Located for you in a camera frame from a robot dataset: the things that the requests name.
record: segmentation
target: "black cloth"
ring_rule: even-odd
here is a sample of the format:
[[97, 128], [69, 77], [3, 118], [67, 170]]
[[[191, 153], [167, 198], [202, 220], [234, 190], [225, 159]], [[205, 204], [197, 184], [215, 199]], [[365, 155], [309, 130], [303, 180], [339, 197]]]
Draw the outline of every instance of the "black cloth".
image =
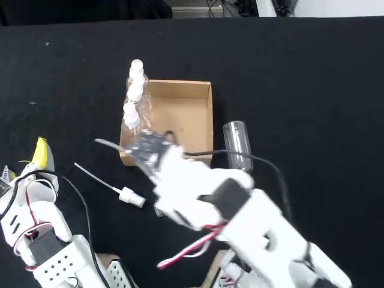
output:
[[[381, 283], [383, 264], [384, 18], [146, 20], [0, 29], [0, 159], [21, 169], [38, 136], [88, 202], [97, 252], [119, 255], [140, 287], [202, 283], [215, 249], [159, 271], [201, 233], [158, 219], [152, 184], [93, 142], [119, 140], [125, 80], [140, 58], [153, 79], [207, 80], [214, 143], [222, 125], [247, 123], [252, 152], [286, 175], [298, 230], [352, 279]], [[73, 168], [148, 198], [143, 209]], [[217, 155], [214, 167], [227, 167]], [[281, 206], [273, 172], [254, 164], [257, 187]], [[58, 206], [86, 234], [81, 202], [65, 183]], [[2, 287], [38, 287], [0, 242]]]
[[2, 0], [0, 26], [172, 18], [164, 0]]

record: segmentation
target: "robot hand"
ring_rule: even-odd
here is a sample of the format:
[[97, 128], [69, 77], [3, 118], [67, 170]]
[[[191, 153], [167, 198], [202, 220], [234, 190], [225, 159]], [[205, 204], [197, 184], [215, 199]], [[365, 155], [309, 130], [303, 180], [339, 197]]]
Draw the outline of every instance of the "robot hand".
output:
[[44, 288], [135, 287], [118, 261], [106, 269], [85, 237], [72, 235], [55, 205], [59, 185], [54, 170], [52, 152], [42, 138], [20, 176], [7, 167], [4, 170], [0, 178], [0, 219], [7, 244]]
[[[213, 236], [226, 241], [266, 287], [316, 287], [322, 279], [339, 288], [351, 287], [348, 276], [290, 225], [267, 194], [253, 189], [250, 175], [185, 159], [181, 146], [150, 131], [123, 151], [156, 185], [157, 211], [193, 230], [222, 225]], [[167, 265], [173, 260], [167, 259]], [[310, 267], [315, 281], [313, 274], [293, 269], [296, 264]]]

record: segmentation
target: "black cable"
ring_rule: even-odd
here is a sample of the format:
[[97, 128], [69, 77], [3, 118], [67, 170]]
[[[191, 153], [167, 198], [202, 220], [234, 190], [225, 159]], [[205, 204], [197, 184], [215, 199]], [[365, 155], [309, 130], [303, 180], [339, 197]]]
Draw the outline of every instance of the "black cable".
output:
[[56, 172], [53, 172], [53, 171], [49, 171], [49, 170], [35, 170], [35, 171], [31, 171], [21, 177], [19, 177], [15, 183], [14, 183], [14, 187], [13, 187], [13, 191], [12, 191], [12, 196], [11, 196], [11, 200], [9, 201], [6, 209], [4, 210], [3, 214], [1, 214], [0, 216], [0, 220], [2, 220], [5, 215], [7, 214], [7, 212], [9, 211], [9, 209], [11, 208], [12, 204], [14, 203], [14, 200], [16, 198], [16, 195], [17, 195], [17, 188], [19, 186], [19, 182], [21, 180], [24, 180], [26, 179], [27, 177], [31, 176], [31, 175], [34, 175], [34, 174], [38, 174], [38, 173], [46, 173], [46, 174], [51, 174], [51, 175], [55, 175], [57, 177], [60, 177], [61, 179], [63, 179], [65, 182], [67, 182], [72, 188], [73, 190], [77, 193], [77, 195], [80, 197], [80, 199], [82, 200], [83, 202], [83, 205], [84, 205], [84, 209], [85, 209], [85, 215], [86, 215], [86, 221], [87, 221], [87, 224], [88, 224], [88, 242], [89, 242], [89, 249], [91, 251], [91, 256], [92, 256], [92, 260], [93, 260], [93, 263], [95, 265], [95, 269], [97, 271], [97, 273], [99, 274], [99, 277], [101, 278], [102, 282], [104, 283], [104, 285], [106, 287], [109, 287], [109, 284], [107, 282], [107, 280], [105, 279], [103, 273], [101, 272], [100, 270], [100, 267], [97, 263], [97, 259], [96, 259], [96, 253], [95, 253], [95, 250], [93, 248], [93, 245], [92, 245], [92, 237], [91, 237], [91, 220], [89, 219], [89, 212], [88, 212], [88, 206], [85, 202], [85, 199], [84, 197], [82, 196], [81, 192], [72, 184], [71, 181], [69, 181], [69, 179], [67, 179], [66, 177], [56, 173]]
[[226, 0], [224, 0], [224, 3], [229, 5], [229, 6], [231, 6], [231, 7], [235, 7], [236, 6], [234, 3], [231, 3], [231, 2], [226, 1]]
[[67, 279], [76, 279], [76, 285], [74, 286], [74, 288], [77, 288], [79, 286], [79, 279], [77, 279], [76, 277], [68, 277]]
[[[206, 0], [206, 6], [209, 8], [209, 0]], [[212, 17], [212, 16], [211, 16], [211, 12], [212, 12], [212, 11], [211, 11], [211, 9], [209, 8], [209, 9], [208, 9], [208, 17]]]
[[227, 9], [227, 11], [229, 12], [229, 14], [230, 14], [232, 17], [234, 17], [232, 11], [227, 7], [226, 3], [227, 3], [226, 1], [223, 1], [223, 7], [225, 7], [225, 9]]
[[211, 13], [212, 17], [215, 18], [215, 15], [214, 13], [212, 12], [212, 7], [216, 4], [218, 0], [215, 0], [210, 6], [209, 6], [209, 9], [208, 9], [208, 14]]
[[221, 7], [223, 9], [223, 18], [225, 18], [226, 16], [226, 11], [225, 11], [225, 8], [224, 8], [225, 4], [224, 4], [224, 0], [221, 0]]
[[294, 226], [292, 211], [291, 211], [290, 203], [289, 203], [290, 201], [289, 201], [289, 192], [288, 192], [287, 182], [285, 181], [283, 173], [280, 171], [280, 169], [273, 162], [271, 162], [267, 159], [261, 158], [261, 157], [251, 155], [251, 154], [236, 152], [236, 151], [227, 150], [227, 149], [204, 151], [204, 152], [185, 152], [184, 154], [186, 156], [202, 156], [202, 155], [214, 155], [214, 154], [220, 154], [220, 153], [231, 153], [231, 154], [240, 155], [243, 157], [247, 157], [247, 158], [251, 158], [251, 159], [263, 162], [263, 163], [269, 165], [270, 167], [272, 167], [276, 172], [277, 179], [278, 179], [278, 182], [280, 185], [281, 198], [283, 201], [283, 207], [284, 207], [285, 215], [286, 215], [288, 221], [291, 223], [291, 225]]
[[167, 130], [167, 131], [165, 131], [164, 134], [163, 134], [164, 138], [167, 138], [168, 135], [171, 135], [171, 136], [172, 136], [172, 142], [173, 142], [174, 144], [177, 144], [177, 145], [179, 144], [179, 142], [178, 142], [178, 138], [176, 137], [176, 134], [175, 134], [172, 130]]

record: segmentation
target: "white bottle cap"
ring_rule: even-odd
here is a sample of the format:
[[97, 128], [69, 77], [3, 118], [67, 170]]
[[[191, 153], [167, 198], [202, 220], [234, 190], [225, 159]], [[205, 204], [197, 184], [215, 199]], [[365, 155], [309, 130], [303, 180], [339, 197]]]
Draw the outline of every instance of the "white bottle cap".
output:
[[131, 203], [136, 207], [143, 207], [145, 203], [145, 198], [137, 195], [133, 190], [124, 187], [120, 191], [119, 200], [124, 201], [125, 203]]
[[139, 59], [133, 60], [130, 68], [130, 78], [133, 80], [137, 76], [144, 76], [143, 62]]
[[132, 85], [128, 88], [127, 97], [130, 102], [137, 104], [143, 97], [143, 85], [141, 78], [135, 79]]
[[140, 117], [136, 111], [136, 107], [133, 103], [125, 103], [123, 106], [124, 110], [124, 123], [129, 129], [136, 128], [140, 124]]

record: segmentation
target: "open cardboard box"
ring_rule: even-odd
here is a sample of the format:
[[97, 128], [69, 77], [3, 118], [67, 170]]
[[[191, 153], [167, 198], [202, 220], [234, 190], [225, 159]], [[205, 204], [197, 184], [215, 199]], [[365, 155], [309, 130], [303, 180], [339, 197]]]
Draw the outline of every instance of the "open cardboard box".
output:
[[[213, 150], [212, 88], [210, 82], [150, 80], [148, 91], [152, 97], [151, 124], [158, 133], [172, 130], [187, 152]], [[129, 139], [121, 134], [120, 146]], [[120, 158], [126, 166], [134, 166], [125, 153]], [[212, 155], [193, 158], [211, 164]]]

